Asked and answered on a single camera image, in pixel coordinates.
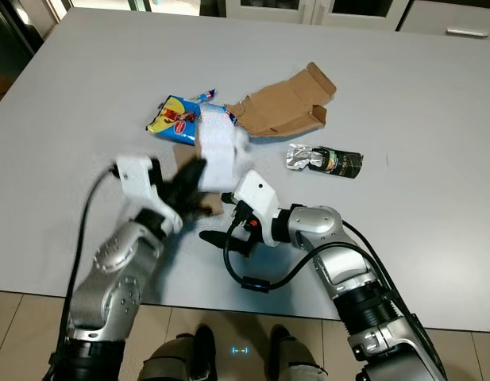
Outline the blue snack packet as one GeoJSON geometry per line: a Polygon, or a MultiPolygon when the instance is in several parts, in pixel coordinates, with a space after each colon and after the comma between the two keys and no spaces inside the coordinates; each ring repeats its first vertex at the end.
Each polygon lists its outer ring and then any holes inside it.
{"type": "Polygon", "coordinates": [[[155,137],[194,146],[198,127],[201,126],[203,106],[208,106],[216,94],[213,88],[193,98],[171,95],[158,106],[156,116],[145,129],[155,137]]]}

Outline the flattened brown cardboard box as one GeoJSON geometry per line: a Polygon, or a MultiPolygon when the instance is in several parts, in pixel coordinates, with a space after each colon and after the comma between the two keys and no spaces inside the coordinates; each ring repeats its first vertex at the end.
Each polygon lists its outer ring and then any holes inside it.
{"type": "Polygon", "coordinates": [[[296,137],[326,124],[325,105],[337,87],[314,63],[227,109],[251,137],[296,137]]]}

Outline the robot left leg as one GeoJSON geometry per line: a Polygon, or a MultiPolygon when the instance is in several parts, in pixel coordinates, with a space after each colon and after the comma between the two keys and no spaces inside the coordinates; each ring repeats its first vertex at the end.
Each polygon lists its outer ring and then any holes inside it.
{"type": "Polygon", "coordinates": [[[138,381],[217,381],[214,334],[200,324],[196,333],[166,341],[140,370],[138,381]]]}

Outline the robot leg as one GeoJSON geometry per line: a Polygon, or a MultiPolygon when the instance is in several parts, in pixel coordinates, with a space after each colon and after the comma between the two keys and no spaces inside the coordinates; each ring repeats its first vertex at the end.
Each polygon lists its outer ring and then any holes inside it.
{"type": "Polygon", "coordinates": [[[318,366],[310,349],[283,325],[275,325],[271,330],[265,374],[268,381],[328,380],[327,371],[318,366]]]}
{"type": "Polygon", "coordinates": [[[196,333],[166,341],[140,370],[138,381],[217,381],[214,334],[200,324],[196,333]]]}

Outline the robot right leg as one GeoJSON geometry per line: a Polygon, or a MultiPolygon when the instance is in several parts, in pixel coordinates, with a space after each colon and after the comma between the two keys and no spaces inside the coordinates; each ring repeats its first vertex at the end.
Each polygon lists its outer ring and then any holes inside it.
{"type": "Polygon", "coordinates": [[[328,380],[327,371],[318,366],[310,349],[283,325],[275,325],[271,330],[265,374],[268,381],[328,380]]]}

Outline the glass door cabinet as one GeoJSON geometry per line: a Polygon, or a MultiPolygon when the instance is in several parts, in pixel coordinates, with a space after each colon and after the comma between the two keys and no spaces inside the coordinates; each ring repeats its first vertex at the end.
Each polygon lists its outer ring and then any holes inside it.
{"type": "Polygon", "coordinates": [[[41,35],[71,8],[131,10],[249,21],[394,30],[412,0],[4,0],[41,35]]]}

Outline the white cabinet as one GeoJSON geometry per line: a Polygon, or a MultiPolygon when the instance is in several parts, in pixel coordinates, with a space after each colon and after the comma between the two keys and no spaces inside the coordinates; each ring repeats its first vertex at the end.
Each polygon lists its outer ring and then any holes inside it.
{"type": "Polygon", "coordinates": [[[423,35],[448,36],[447,28],[488,30],[488,39],[474,40],[490,40],[490,0],[413,0],[399,25],[402,33],[423,35]]]}

